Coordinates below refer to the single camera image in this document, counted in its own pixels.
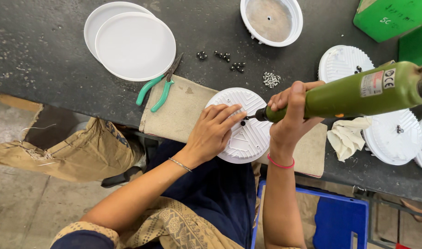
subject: blue plastic crate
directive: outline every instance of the blue plastic crate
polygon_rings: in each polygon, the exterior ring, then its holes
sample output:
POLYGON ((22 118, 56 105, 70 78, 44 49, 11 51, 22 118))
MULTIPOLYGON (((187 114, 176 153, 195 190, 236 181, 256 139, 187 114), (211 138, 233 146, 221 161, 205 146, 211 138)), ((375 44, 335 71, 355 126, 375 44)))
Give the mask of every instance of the blue plastic crate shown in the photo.
MULTIPOLYGON (((261 181, 258 197, 262 197, 261 181)), ((368 241, 369 204, 366 201, 340 196, 327 191, 296 188, 297 192, 320 196, 315 215, 316 230, 313 244, 316 249, 351 249, 354 233, 357 234, 357 249, 366 249, 368 241)), ((257 225, 254 227, 251 249, 254 249, 257 225)))

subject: green electric screwdriver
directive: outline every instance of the green electric screwdriver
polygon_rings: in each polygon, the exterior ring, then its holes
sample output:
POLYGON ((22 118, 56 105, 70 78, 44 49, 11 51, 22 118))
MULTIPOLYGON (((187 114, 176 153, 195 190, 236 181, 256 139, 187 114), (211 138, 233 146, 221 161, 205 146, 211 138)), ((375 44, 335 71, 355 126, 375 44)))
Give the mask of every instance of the green electric screwdriver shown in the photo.
MULTIPOLYGON (((313 88, 306 92, 305 118, 370 116, 422 104, 422 66, 411 62, 382 65, 313 88)), ((259 121, 277 123, 286 107, 273 112, 269 106, 258 109, 259 121)))

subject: finger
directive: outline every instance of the finger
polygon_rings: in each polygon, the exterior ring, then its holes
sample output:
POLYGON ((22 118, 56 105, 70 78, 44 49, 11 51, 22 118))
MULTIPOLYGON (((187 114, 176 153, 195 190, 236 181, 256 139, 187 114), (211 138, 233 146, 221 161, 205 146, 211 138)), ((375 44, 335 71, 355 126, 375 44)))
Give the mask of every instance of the finger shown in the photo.
POLYGON ((231 129, 236 123, 240 122, 242 118, 246 116, 246 112, 237 113, 234 116, 230 116, 222 123, 223 132, 226 133, 231 129))
POLYGON ((273 104, 273 99, 274 99, 274 97, 275 97, 276 95, 277 95, 277 94, 272 95, 272 96, 271 96, 271 98, 269 99, 269 102, 268 102, 268 106, 269 106, 269 107, 271 107, 271 105, 273 104))
POLYGON ((215 106, 215 105, 210 105, 207 108, 203 109, 202 113, 200 114, 199 120, 205 119, 205 117, 208 115, 208 113, 210 112, 210 110, 213 106, 215 106))
POLYGON ((273 102, 271 104, 271 110, 273 110, 273 111, 277 111, 278 110, 277 109, 277 103, 278 103, 278 101, 280 99, 280 94, 281 93, 276 94, 276 95, 273 96, 273 102))
POLYGON ((291 91, 291 88, 286 89, 285 91, 280 93, 279 99, 277 100, 277 110, 278 111, 282 108, 285 108, 285 106, 288 104, 288 96, 289 92, 291 91))
POLYGON ((289 93, 288 109, 284 118, 286 121, 301 124, 301 120, 305 115, 305 96, 306 89, 303 82, 294 82, 289 93))
POLYGON ((316 88, 318 86, 323 86, 324 84, 325 82, 323 80, 305 83, 306 91, 316 88))
POLYGON ((220 148, 222 151, 226 148, 226 145, 228 144, 228 141, 231 138, 231 135, 233 134, 233 132, 231 131, 231 129, 229 129, 225 135, 223 135, 222 138, 222 147, 220 148))
MULTIPOLYGON (((306 91, 308 91, 308 90, 311 90, 315 87, 324 85, 325 82, 319 80, 319 81, 316 81, 316 82, 308 82, 308 83, 303 83, 303 84, 305 85, 306 91)), ((288 96, 289 96, 290 89, 291 88, 288 88, 285 91, 273 96, 274 100, 270 101, 270 104, 268 103, 268 106, 271 107, 272 111, 276 112, 280 109, 285 108, 285 106, 288 104, 288 96)))
POLYGON ((233 113, 241 109, 241 104, 231 105, 228 108, 225 108, 222 110, 217 117, 214 118, 215 122, 218 124, 221 124, 224 122, 229 116, 231 116, 233 113))
POLYGON ((219 114, 221 111, 225 110, 225 108, 228 108, 228 105, 220 104, 220 105, 215 105, 215 106, 211 107, 211 110, 208 112, 208 115, 205 119, 206 120, 212 120, 213 118, 215 118, 217 116, 217 114, 219 114))

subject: green box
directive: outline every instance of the green box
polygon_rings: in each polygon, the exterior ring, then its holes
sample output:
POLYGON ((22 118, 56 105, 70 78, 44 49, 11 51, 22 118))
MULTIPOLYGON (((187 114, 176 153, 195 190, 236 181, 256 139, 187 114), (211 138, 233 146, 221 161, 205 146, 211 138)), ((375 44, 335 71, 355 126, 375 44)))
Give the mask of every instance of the green box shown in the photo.
POLYGON ((353 22, 383 42, 422 24, 422 0, 361 0, 353 22))
POLYGON ((399 61, 422 65, 422 26, 400 37, 399 61))

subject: green-handled pliers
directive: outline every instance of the green-handled pliers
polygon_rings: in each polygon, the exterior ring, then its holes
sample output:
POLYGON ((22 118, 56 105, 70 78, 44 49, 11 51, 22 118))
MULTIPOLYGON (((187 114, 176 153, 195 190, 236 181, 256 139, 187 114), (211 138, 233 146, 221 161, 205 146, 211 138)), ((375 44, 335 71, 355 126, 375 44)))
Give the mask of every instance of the green-handled pliers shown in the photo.
POLYGON ((159 81, 161 81, 163 79, 163 77, 166 76, 166 80, 165 80, 165 86, 163 88, 163 93, 160 96, 159 101, 157 101, 157 103, 153 106, 153 108, 151 108, 151 112, 155 113, 157 110, 159 110, 159 108, 165 103, 166 98, 168 97, 168 92, 170 91, 170 87, 172 84, 174 84, 174 81, 171 79, 171 76, 174 74, 174 71, 177 69, 178 65, 181 62, 183 53, 181 55, 179 55, 173 62, 173 64, 171 65, 171 67, 168 69, 168 71, 166 71, 164 74, 162 74, 161 76, 154 78, 150 81, 148 81, 143 87, 142 89, 140 89, 139 95, 137 96, 137 100, 136 100, 136 104, 137 105, 142 105, 143 102, 143 98, 145 98, 145 94, 148 92, 148 90, 153 87, 154 85, 156 85, 159 81))

